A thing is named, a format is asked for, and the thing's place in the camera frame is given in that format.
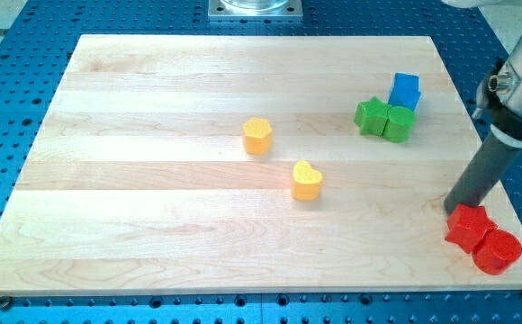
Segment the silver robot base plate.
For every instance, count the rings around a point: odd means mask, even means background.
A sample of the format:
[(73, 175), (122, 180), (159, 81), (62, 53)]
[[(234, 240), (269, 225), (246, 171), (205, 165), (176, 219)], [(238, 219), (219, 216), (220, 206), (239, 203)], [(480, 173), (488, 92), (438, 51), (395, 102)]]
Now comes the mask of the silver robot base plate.
[(302, 0), (209, 0), (208, 18), (213, 21), (301, 20)]

